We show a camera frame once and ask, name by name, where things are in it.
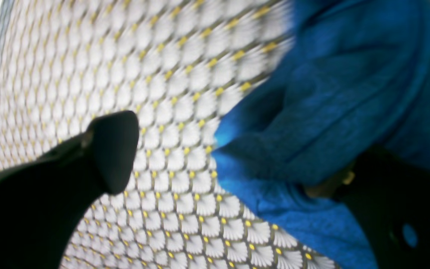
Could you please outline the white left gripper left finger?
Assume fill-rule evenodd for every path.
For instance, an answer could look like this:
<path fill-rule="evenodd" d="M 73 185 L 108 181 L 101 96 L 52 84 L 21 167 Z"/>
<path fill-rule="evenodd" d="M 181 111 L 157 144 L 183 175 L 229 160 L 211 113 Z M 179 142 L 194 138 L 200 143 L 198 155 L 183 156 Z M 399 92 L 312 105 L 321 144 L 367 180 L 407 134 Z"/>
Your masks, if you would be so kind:
<path fill-rule="evenodd" d="M 0 269 L 57 269 L 91 204 L 129 182 L 139 124 L 132 111 L 94 118 L 36 160 L 0 172 Z"/>

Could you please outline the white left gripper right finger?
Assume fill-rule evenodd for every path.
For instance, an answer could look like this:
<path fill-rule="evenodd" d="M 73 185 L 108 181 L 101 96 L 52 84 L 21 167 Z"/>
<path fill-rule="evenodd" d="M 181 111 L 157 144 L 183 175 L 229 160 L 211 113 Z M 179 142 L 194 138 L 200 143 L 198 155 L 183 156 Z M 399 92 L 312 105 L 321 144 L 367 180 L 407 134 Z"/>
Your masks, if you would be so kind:
<path fill-rule="evenodd" d="M 375 145 L 304 190 L 348 208 L 377 268 L 430 269 L 430 170 Z"/>

